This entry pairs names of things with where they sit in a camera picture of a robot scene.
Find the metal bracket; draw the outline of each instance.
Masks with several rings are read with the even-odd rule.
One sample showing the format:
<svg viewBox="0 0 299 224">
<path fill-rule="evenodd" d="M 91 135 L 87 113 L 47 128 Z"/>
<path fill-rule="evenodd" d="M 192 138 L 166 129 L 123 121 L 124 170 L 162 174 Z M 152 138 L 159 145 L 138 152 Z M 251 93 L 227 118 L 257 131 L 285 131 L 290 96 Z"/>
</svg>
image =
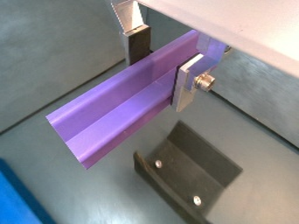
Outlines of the metal bracket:
<svg viewBox="0 0 299 224">
<path fill-rule="evenodd" d="M 188 223 L 207 224 L 205 216 L 242 172 L 242 168 L 182 122 L 135 170 Z"/>
<path fill-rule="evenodd" d="M 144 24 L 136 1 L 107 0 L 126 48 L 126 63 L 134 65 L 150 55 L 151 27 Z"/>
<path fill-rule="evenodd" d="M 197 48 L 198 53 L 176 70 L 172 107 L 176 112 L 192 102 L 197 89 L 210 91 L 215 82 L 215 78 L 210 75 L 210 71 L 221 62 L 222 54 L 227 45 L 217 39 L 201 33 Z"/>
</svg>

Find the screw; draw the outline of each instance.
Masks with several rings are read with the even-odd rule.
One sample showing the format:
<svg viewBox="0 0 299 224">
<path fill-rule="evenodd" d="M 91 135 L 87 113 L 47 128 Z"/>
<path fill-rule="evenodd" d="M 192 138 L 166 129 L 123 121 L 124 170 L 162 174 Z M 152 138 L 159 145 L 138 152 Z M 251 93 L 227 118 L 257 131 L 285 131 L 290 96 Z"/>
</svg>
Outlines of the screw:
<svg viewBox="0 0 299 224">
<path fill-rule="evenodd" d="M 202 198 L 199 196 L 194 196 L 192 202 L 194 202 L 195 206 L 198 207 L 202 204 Z"/>
<path fill-rule="evenodd" d="M 214 86 L 215 78 L 210 73 L 203 73 L 194 79 L 194 84 L 197 88 L 201 88 L 203 91 L 209 92 Z"/>
<path fill-rule="evenodd" d="M 155 164 L 155 167 L 158 169 L 163 168 L 163 162 L 162 162 L 162 160 L 156 160 L 154 164 Z"/>
</svg>

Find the gray floor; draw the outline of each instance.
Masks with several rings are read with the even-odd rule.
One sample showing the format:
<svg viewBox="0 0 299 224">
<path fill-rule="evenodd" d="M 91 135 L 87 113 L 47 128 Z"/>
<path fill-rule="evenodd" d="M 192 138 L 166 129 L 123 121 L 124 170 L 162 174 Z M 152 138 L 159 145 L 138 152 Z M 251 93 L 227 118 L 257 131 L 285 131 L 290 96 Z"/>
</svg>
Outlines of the gray floor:
<svg viewBox="0 0 299 224">
<path fill-rule="evenodd" d="M 44 118 L 124 65 L 55 102 L 0 136 L 0 157 L 58 223 L 183 223 L 134 170 L 144 155 L 183 120 L 245 169 L 222 194 L 209 219 L 214 224 L 295 224 L 299 221 L 299 154 L 213 94 L 199 92 L 176 114 L 167 108 L 84 170 Z"/>
</svg>

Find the metal clamp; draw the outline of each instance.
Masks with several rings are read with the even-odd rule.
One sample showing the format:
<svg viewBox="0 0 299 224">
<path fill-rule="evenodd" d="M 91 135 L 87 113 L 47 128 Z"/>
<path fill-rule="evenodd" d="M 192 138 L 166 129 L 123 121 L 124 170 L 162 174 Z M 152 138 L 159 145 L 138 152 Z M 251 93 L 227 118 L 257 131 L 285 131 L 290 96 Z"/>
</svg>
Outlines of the metal clamp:
<svg viewBox="0 0 299 224">
<path fill-rule="evenodd" d="M 227 45 L 217 39 L 201 33 L 197 45 L 199 53 L 178 67 L 176 71 L 172 94 L 172 107 L 176 112 L 183 111 L 192 102 L 198 88 L 211 90 L 215 78 L 210 75 L 210 71 L 221 62 L 226 47 Z"/>
<path fill-rule="evenodd" d="M 126 63 L 134 65 L 150 55 L 151 27 L 144 24 L 136 1 L 107 0 L 126 48 Z"/>
</svg>

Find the metal surface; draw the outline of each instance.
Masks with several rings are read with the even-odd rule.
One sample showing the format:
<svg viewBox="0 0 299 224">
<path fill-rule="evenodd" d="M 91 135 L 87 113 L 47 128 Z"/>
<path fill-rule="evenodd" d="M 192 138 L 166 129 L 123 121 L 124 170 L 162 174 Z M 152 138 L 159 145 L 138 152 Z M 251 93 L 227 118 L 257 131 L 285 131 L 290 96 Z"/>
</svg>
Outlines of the metal surface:
<svg viewBox="0 0 299 224">
<path fill-rule="evenodd" d="M 163 200 L 172 207 L 172 210 L 182 216 L 182 218 L 184 219 L 187 223 L 209 224 L 199 210 L 194 211 L 194 209 L 191 209 L 191 205 L 190 205 L 191 203 L 186 202 L 184 197 L 180 194 L 178 194 L 178 192 L 175 191 L 178 190 L 175 189 L 178 188 L 178 183 L 172 183 L 172 186 L 174 186 L 172 188 L 170 183 L 164 181 L 164 177 L 162 177 L 162 175 L 159 175 L 155 172 L 147 160 L 143 159 L 143 157 L 139 155 L 138 152 L 135 153 L 135 171 L 147 181 L 147 183 L 151 185 L 151 187 L 163 197 Z"/>
<path fill-rule="evenodd" d="M 119 30 L 122 33 L 132 31 L 144 24 L 142 12 L 136 1 L 132 0 L 107 0 L 107 4 L 114 9 L 118 20 Z"/>
<path fill-rule="evenodd" d="M 175 85 L 172 94 L 172 107 L 176 112 L 192 102 L 198 86 L 205 91 L 213 87 L 215 79 L 206 75 L 221 62 L 226 45 L 217 39 L 201 33 L 197 48 L 199 54 L 195 55 L 180 67 L 175 75 Z"/>
<path fill-rule="evenodd" d="M 192 105 L 182 113 L 166 108 L 96 165 L 87 171 L 82 169 L 44 117 L 124 68 L 126 63 L 119 64 L 0 136 L 0 157 L 55 221 L 63 224 L 186 224 L 136 175 L 132 161 L 134 152 L 139 150 L 148 155 L 167 138 L 178 120 L 183 120 L 245 169 L 210 211 L 210 222 L 295 224 L 299 220 L 295 148 L 203 91 L 198 91 Z"/>
<path fill-rule="evenodd" d="M 154 10 L 148 24 L 154 50 L 191 29 Z M 234 48 L 211 75 L 214 91 L 299 147 L 299 79 Z"/>
<path fill-rule="evenodd" d="M 123 34 L 126 48 L 126 63 L 134 65 L 150 55 L 151 49 L 151 27 L 146 24 Z"/>
<path fill-rule="evenodd" d="M 0 1 L 0 133 L 124 58 L 104 1 Z"/>
<path fill-rule="evenodd" d="M 138 2 L 299 77 L 297 0 Z"/>
<path fill-rule="evenodd" d="M 144 24 L 139 4 L 132 0 L 107 0 L 126 48 L 126 63 L 134 65 L 151 53 L 151 27 Z"/>
</svg>

